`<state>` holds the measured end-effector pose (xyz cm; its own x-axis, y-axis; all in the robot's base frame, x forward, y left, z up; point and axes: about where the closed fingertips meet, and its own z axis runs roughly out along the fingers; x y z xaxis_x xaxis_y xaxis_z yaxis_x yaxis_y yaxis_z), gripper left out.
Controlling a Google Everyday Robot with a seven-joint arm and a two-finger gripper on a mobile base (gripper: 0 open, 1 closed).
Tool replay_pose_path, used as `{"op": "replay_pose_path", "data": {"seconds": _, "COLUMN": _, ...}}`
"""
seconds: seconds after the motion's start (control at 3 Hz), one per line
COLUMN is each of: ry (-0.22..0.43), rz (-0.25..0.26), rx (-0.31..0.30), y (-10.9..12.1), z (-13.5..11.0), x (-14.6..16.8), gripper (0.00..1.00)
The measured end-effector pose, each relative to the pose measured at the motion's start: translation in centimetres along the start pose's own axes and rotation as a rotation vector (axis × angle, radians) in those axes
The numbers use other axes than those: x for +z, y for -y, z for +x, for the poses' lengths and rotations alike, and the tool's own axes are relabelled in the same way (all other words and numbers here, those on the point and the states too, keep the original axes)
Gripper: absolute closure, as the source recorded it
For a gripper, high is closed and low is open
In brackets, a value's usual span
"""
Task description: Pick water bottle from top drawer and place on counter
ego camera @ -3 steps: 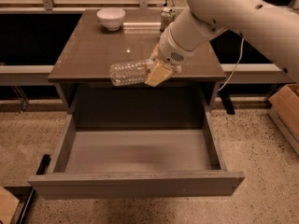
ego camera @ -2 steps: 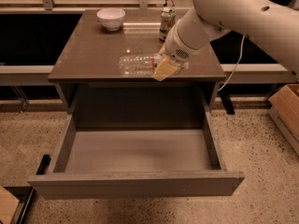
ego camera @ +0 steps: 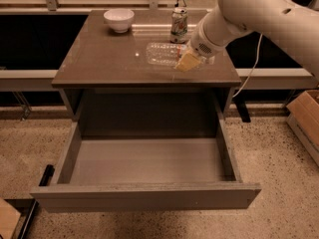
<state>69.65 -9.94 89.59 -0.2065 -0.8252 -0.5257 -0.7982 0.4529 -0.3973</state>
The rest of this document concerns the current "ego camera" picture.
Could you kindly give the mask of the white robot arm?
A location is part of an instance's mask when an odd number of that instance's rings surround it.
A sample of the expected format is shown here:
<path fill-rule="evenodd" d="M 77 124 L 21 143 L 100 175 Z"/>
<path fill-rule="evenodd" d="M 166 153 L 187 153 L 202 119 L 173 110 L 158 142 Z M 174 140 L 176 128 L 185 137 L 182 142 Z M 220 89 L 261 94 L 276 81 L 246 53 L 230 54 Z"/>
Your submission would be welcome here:
<path fill-rule="evenodd" d="M 319 79 L 319 12 L 291 0 L 217 0 L 196 25 L 176 67 L 191 70 L 251 32 L 268 38 Z"/>

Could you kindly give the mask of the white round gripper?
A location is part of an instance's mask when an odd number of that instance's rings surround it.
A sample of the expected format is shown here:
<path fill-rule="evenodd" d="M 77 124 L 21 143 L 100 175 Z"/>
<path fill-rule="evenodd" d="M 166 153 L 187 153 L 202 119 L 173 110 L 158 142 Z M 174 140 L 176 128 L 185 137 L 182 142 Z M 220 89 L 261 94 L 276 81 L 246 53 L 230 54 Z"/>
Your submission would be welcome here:
<path fill-rule="evenodd" d="M 203 28 L 203 21 L 200 21 L 191 34 L 188 44 L 193 51 L 184 51 L 177 60 L 175 68 L 186 72 L 198 67 L 201 63 L 200 56 L 211 58 L 221 52 L 225 46 L 219 46 L 212 43 L 206 37 Z"/>

